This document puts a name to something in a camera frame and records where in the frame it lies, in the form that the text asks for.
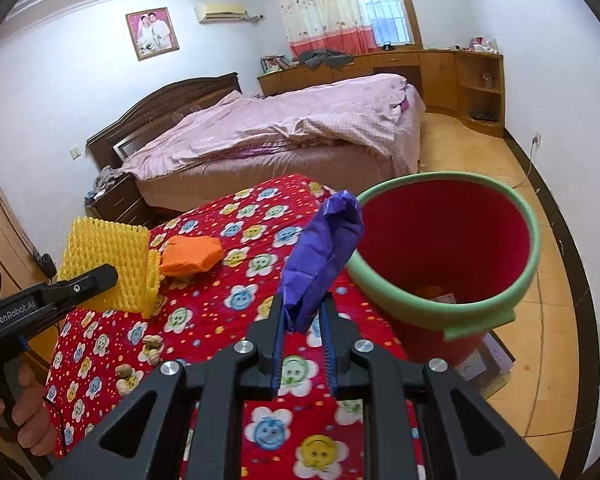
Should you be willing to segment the person's left hand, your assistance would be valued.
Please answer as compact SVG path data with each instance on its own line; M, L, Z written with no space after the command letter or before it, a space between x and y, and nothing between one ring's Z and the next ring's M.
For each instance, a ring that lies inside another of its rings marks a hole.
M19 428L17 441L35 456L48 455L53 452L57 434L50 422L50 413L44 406L44 388L26 363L21 363L18 382L22 393L12 408L12 419ZM0 416L4 409L5 404L0 399Z

